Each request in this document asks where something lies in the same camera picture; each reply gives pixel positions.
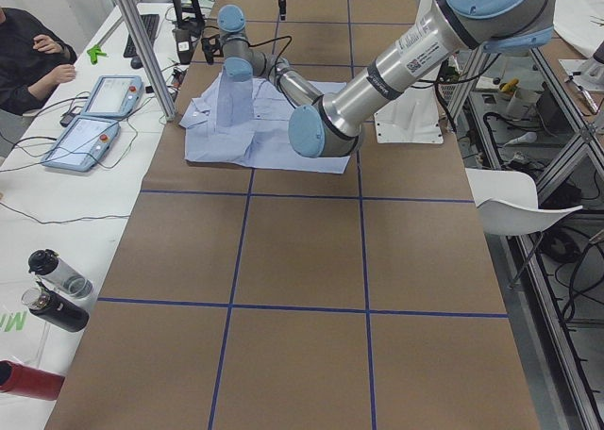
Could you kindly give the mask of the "seated person in black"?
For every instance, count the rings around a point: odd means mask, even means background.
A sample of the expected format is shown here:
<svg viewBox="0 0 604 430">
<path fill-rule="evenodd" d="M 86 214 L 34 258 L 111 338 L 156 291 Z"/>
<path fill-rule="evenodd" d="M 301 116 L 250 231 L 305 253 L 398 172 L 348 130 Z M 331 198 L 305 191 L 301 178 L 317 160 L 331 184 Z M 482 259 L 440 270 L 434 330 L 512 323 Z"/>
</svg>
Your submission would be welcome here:
<svg viewBox="0 0 604 430">
<path fill-rule="evenodd" d="M 1 9 L 1 109 L 42 108 L 58 85 L 76 78 L 75 62 L 73 47 L 34 15 Z"/>
</svg>

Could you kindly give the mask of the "lower blue teach pendant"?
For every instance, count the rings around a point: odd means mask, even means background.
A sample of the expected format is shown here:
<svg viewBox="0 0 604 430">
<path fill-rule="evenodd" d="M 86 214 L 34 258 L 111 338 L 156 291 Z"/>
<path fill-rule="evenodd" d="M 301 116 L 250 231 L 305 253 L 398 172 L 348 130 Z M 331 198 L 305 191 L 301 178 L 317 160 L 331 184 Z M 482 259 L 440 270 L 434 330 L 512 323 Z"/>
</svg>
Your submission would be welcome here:
<svg viewBox="0 0 604 430">
<path fill-rule="evenodd" d="M 41 165 L 85 173 L 100 163 L 119 131 L 116 120 L 76 116 L 42 157 Z"/>
</svg>

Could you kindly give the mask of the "light blue striped shirt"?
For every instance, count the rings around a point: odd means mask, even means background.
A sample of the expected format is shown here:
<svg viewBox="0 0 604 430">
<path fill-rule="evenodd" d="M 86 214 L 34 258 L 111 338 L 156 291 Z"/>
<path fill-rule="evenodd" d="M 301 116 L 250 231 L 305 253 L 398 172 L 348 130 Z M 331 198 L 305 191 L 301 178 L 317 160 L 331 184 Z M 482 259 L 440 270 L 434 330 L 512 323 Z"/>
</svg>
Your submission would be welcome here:
<svg viewBox="0 0 604 430">
<path fill-rule="evenodd" d="M 179 125 L 190 162 L 233 163 L 256 169 L 342 174 L 348 157 L 308 158 L 289 143 L 294 108 L 265 79 L 232 82 L 221 74 L 195 97 Z"/>
</svg>

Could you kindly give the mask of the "upper blue teach pendant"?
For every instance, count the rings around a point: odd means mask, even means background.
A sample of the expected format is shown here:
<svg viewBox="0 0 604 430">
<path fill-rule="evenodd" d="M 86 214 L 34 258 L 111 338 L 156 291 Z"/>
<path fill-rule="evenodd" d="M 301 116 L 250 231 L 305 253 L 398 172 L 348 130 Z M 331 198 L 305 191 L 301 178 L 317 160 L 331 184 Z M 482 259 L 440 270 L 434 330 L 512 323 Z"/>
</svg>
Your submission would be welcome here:
<svg viewBox="0 0 604 430">
<path fill-rule="evenodd" d="M 80 114 L 107 119 L 130 115 L 144 91 L 137 75 L 101 75 L 81 109 Z"/>
</svg>

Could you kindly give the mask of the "white plastic chair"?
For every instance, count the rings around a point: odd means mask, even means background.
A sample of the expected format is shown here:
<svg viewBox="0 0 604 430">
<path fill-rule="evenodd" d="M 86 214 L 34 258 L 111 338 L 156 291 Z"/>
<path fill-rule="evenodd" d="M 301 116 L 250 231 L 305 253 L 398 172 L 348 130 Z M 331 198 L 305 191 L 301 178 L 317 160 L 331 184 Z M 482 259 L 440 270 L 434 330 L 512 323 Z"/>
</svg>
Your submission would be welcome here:
<svg viewBox="0 0 604 430">
<path fill-rule="evenodd" d="M 516 171 L 466 168 L 465 173 L 483 231 L 498 236 L 522 236 L 544 232 L 582 206 L 539 208 L 536 185 Z"/>
</svg>

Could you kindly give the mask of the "aluminium frame post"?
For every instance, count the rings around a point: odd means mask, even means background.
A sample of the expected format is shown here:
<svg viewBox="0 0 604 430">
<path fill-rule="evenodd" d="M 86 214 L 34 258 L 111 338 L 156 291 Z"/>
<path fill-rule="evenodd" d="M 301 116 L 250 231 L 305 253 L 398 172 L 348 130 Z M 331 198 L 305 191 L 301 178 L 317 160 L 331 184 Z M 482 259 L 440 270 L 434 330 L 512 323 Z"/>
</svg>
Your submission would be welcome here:
<svg viewBox="0 0 604 430">
<path fill-rule="evenodd" d="M 171 122 L 176 116 L 176 107 L 164 81 L 151 41 L 146 34 L 137 5 L 134 0 L 116 0 L 116 4 L 122 13 L 128 33 L 133 39 L 165 119 Z"/>
</svg>

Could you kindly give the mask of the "black water bottle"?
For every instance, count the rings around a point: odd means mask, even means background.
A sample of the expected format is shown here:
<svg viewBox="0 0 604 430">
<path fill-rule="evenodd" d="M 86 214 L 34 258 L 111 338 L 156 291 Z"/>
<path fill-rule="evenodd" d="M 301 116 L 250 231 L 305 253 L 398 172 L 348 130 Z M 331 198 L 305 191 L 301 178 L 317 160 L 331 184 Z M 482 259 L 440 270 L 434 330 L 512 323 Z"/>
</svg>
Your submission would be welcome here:
<svg viewBox="0 0 604 430">
<path fill-rule="evenodd" d="M 27 289 L 21 300 L 32 315 L 71 333 L 83 330 L 89 320 L 85 309 L 49 289 Z"/>
</svg>

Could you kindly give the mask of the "black computer mouse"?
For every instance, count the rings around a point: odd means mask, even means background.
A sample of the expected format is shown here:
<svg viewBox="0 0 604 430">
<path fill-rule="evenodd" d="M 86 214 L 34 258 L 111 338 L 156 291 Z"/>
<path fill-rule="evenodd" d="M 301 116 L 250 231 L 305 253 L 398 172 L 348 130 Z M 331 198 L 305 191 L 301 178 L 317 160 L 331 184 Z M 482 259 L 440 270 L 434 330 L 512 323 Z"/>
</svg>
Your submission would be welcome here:
<svg viewBox="0 0 604 430">
<path fill-rule="evenodd" d="M 138 56 L 134 56 L 130 61 L 130 66 L 134 70 L 141 69 L 143 66 L 141 58 Z"/>
</svg>

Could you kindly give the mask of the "green plastic clamp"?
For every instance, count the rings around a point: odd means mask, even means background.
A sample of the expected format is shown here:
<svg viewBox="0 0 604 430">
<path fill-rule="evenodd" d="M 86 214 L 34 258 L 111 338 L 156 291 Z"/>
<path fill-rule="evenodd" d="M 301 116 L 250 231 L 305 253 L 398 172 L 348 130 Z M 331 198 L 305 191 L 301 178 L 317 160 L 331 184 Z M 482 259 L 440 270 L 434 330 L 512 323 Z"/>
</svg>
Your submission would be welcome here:
<svg viewBox="0 0 604 430">
<path fill-rule="evenodd" d="M 100 58 L 104 58 L 108 54 L 102 50 L 102 47 L 99 44 L 95 44 L 93 47 L 87 50 L 87 55 L 90 59 L 91 65 L 96 65 Z"/>
</svg>

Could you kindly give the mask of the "blue teach pendant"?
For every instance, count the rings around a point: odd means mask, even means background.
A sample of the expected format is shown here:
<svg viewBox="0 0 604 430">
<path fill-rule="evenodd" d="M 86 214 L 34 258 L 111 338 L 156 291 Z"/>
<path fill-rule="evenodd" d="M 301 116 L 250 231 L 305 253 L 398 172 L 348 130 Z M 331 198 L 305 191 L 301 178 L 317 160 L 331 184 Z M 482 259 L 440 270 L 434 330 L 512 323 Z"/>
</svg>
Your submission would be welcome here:
<svg viewBox="0 0 604 430">
<path fill-rule="evenodd" d="M 144 91 L 137 75 L 101 75 L 81 109 L 80 114 L 107 119 L 130 115 Z"/>
<path fill-rule="evenodd" d="M 76 116 L 42 157 L 41 165 L 85 173 L 100 163 L 119 131 L 116 120 Z"/>
</svg>

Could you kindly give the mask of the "clear bottle black lid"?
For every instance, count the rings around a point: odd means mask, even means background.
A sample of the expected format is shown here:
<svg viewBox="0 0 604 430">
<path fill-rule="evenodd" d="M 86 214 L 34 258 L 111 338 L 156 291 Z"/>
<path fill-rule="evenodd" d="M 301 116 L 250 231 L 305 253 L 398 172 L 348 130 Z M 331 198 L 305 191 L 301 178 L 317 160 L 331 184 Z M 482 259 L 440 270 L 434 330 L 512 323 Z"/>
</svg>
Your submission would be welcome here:
<svg viewBox="0 0 604 430">
<path fill-rule="evenodd" d="M 33 252 L 27 263 L 30 273 L 73 298 L 85 298 L 92 292 L 92 283 L 51 249 Z"/>
</svg>

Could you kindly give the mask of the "red water bottle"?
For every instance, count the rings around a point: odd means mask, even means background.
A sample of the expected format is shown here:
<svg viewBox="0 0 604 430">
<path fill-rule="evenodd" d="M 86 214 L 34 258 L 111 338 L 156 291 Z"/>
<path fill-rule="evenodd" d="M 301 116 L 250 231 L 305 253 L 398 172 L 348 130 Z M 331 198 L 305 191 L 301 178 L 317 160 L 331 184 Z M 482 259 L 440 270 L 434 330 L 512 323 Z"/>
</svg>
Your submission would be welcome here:
<svg viewBox="0 0 604 430">
<path fill-rule="evenodd" d="M 46 401 L 59 397 L 65 377 L 8 360 L 1 361 L 1 392 Z"/>
</svg>

